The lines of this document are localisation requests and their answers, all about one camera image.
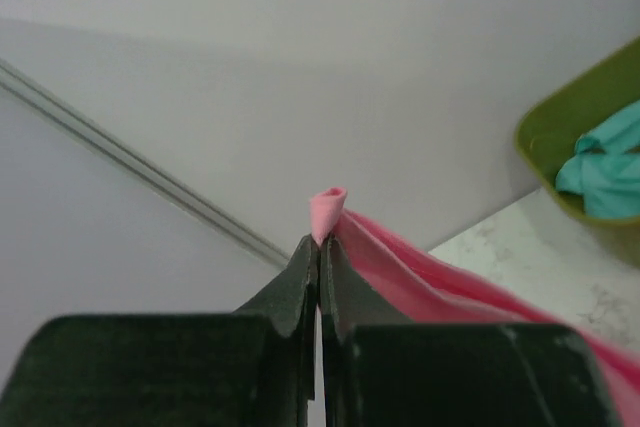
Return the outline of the pink t shirt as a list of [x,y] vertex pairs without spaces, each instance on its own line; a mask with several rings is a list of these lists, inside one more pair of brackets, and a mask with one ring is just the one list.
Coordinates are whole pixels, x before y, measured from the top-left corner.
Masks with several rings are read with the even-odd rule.
[[639,359],[519,299],[480,276],[441,262],[374,221],[345,208],[331,188],[310,202],[311,236],[320,248],[336,239],[352,268],[389,304],[416,323],[560,325],[587,344],[623,422],[639,422]]

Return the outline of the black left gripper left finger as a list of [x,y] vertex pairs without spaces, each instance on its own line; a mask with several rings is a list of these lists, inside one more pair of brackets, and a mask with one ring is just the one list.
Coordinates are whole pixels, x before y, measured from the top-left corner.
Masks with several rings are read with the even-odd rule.
[[318,248],[227,313],[54,318],[15,365],[19,426],[303,426],[314,397]]

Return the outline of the left aluminium frame post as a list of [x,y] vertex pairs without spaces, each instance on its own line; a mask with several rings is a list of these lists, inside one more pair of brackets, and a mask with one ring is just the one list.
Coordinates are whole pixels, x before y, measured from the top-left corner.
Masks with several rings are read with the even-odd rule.
[[170,176],[6,61],[1,62],[1,87],[246,250],[278,268],[287,263],[287,252]]

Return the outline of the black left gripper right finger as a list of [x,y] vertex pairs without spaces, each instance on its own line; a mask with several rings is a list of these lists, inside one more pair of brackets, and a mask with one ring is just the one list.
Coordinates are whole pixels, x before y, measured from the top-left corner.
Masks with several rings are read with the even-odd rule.
[[619,426],[584,340],[553,324],[416,323],[351,266],[318,260],[330,426]]

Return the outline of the teal t shirt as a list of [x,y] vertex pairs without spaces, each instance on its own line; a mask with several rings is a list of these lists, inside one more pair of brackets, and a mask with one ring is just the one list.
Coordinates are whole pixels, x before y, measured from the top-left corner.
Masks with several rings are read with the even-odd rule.
[[574,145],[555,178],[559,192],[578,195],[584,212],[619,220],[639,215],[639,103],[622,108]]

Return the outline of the olive green plastic bin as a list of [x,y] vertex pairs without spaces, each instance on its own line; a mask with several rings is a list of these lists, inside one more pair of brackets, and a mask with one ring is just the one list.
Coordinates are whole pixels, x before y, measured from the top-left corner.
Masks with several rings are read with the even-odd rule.
[[605,58],[527,112],[514,145],[553,201],[616,258],[639,265],[639,219],[605,220],[584,213],[577,195],[555,190],[580,135],[639,99],[639,40]]

